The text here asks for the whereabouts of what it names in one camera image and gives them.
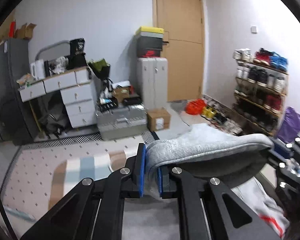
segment blue sneaker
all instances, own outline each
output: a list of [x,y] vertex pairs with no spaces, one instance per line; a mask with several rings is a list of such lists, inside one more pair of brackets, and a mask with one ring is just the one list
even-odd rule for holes
[[270,58],[270,66],[274,67],[274,68],[278,68],[280,56],[273,55],[273,56],[270,56],[269,58]]
[[279,57],[278,68],[282,71],[287,72],[287,70],[288,70],[288,60],[284,57]]

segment white kettle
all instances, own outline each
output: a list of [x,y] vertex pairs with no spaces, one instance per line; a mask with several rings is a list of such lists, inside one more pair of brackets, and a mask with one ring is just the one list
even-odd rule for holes
[[30,72],[35,80],[41,80],[46,77],[44,71],[44,61],[43,59],[36,60],[35,62],[30,64]]

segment drawer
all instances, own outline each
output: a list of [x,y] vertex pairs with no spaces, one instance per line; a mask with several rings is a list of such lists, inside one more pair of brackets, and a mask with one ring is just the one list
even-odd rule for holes
[[69,104],[66,105],[66,109],[67,109],[68,116],[90,113],[96,110],[93,100]]
[[89,82],[89,72],[88,70],[82,69],[79,71],[75,71],[75,78],[77,80],[77,84],[87,83]]
[[61,90],[62,101],[65,105],[86,101],[93,98],[92,94],[93,83],[75,86]]
[[47,93],[71,87],[77,84],[74,72],[56,75],[45,79],[43,82]]
[[97,116],[95,112],[77,114],[69,116],[72,128],[87,126],[97,123]]
[[37,98],[46,94],[44,90],[43,82],[38,82],[30,87],[20,90],[20,96],[22,102],[31,100],[32,98]]

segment door frame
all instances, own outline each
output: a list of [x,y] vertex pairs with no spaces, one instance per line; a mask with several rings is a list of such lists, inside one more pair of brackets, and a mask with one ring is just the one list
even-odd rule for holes
[[[204,8],[203,8],[203,0],[201,2],[201,19],[202,19],[202,80],[201,80],[201,91],[200,96],[203,94],[203,80],[204,80],[204,69],[205,69],[205,25],[204,25]],[[152,23],[153,27],[158,27],[158,19],[157,19],[157,0],[152,0]]]

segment wooden shelf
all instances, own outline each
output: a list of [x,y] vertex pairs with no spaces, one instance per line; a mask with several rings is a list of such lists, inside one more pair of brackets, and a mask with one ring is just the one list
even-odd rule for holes
[[271,89],[271,88],[267,88],[267,87],[260,86],[260,85],[258,85],[257,83],[251,83],[251,82],[249,82],[249,81],[246,80],[246,79],[242,79],[242,78],[238,78],[238,77],[236,77],[235,79],[236,79],[236,80],[241,80],[241,81],[247,81],[249,84],[256,85],[256,86],[258,86],[258,87],[260,87],[260,88],[262,88],[262,89],[264,89],[264,90],[266,90],[266,91],[269,91],[269,92],[271,92],[271,93],[274,93],[274,94],[276,94],[276,95],[280,95],[280,96],[283,96],[283,97],[286,96],[285,93],[279,93],[279,92],[277,92],[277,91],[275,91],[275,90],[273,90],[273,89]]
[[261,108],[261,109],[263,109],[263,110],[265,110],[265,111],[267,111],[268,113],[274,115],[275,117],[279,117],[279,116],[281,115],[281,114],[275,114],[275,113],[272,112],[271,110],[266,109],[265,107],[263,107],[263,106],[261,106],[261,105],[258,105],[258,104],[256,104],[255,102],[252,102],[251,100],[249,100],[249,99],[247,99],[247,98],[245,98],[245,97],[243,97],[243,96],[237,95],[236,93],[234,93],[234,96],[235,96],[235,97],[239,97],[239,98],[241,98],[241,99],[243,99],[243,100],[245,100],[245,101],[247,101],[247,102],[249,102],[249,103],[251,103],[251,104],[253,104],[253,105],[255,105],[255,106],[257,106],[257,107],[259,107],[259,108]]
[[250,119],[246,118],[245,116],[243,116],[242,114],[239,114],[236,110],[231,109],[232,111],[234,111],[235,113],[237,113],[238,115],[242,116],[245,120],[247,120],[248,122],[252,123],[254,126],[257,126],[260,130],[262,130],[263,132],[265,132],[266,134],[273,136],[274,132],[275,132],[275,128],[271,131],[268,132],[266,131],[264,128],[262,128],[261,126],[259,126],[257,123],[251,121]]
[[236,59],[236,61],[244,62],[244,63],[250,64],[250,65],[256,66],[256,67],[264,67],[264,68],[271,69],[271,70],[273,70],[273,71],[276,71],[276,72],[279,72],[279,73],[282,73],[282,74],[285,74],[285,75],[289,75],[289,74],[288,74],[287,72],[285,72],[285,71],[282,71],[282,70],[280,70],[280,69],[276,69],[276,68],[273,68],[273,67],[269,67],[269,66],[267,66],[267,65],[263,65],[263,64],[259,64],[259,63],[252,63],[252,62],[245,61],[245,60],[241,60],[241,59]]

